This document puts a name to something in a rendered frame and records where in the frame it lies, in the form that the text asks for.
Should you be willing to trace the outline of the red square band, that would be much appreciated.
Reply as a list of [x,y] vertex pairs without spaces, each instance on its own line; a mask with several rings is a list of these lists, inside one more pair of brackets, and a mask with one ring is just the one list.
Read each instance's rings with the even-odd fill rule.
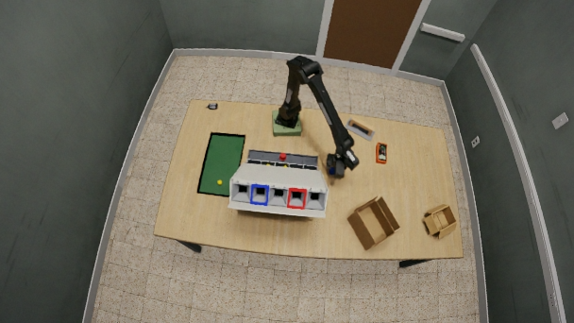
[[[291,191],[295,191],[295,192],[305,192],[304,201],[303,201],[303,207],[302,207],[302,206],[292,206],[292,205],[290,205]],[[306,195],[307,195],[307,189],[289,188],[287,208],[289,208],[289,209],[305,210]]]

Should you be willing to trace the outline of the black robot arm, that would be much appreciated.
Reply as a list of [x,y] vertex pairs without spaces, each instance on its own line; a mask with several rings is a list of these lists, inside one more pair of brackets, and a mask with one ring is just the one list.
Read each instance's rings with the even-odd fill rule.
[[[279,108],[275,124],[287,128],[295,128],[299,112],[302,111],[301,101],[298,98],[300,83],[301,85],[307,84],[329,124],[335,145],[338,145],[335,149],[335,156],[333,155],[331,160],[331,165],[335,166],[334,177],[338,179],[343,178],[345,165],[352,171],[360,163],[360,160],[351,149],[354,145],[354,139],[352,139],[351,134],[348,133],[343,125],[324,86],[321,77],[324,75],[324,72],[319,62],[299,55],[286,61],[286,65],[289,68],[286,97],[283,105]],[[311,76],[313,74],[314,76]],[[309,78],[309,76],[311,77]],[[343,161],[338,161],[335,157]]]

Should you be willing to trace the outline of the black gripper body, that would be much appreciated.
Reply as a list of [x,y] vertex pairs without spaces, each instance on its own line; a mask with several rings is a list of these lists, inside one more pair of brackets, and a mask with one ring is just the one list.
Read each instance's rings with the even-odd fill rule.
[[333,155],[335,156],[335,154],[330,154],[330,153],[327,155],[327,164],[328,165],[331,165],[331,159],[332,159]]

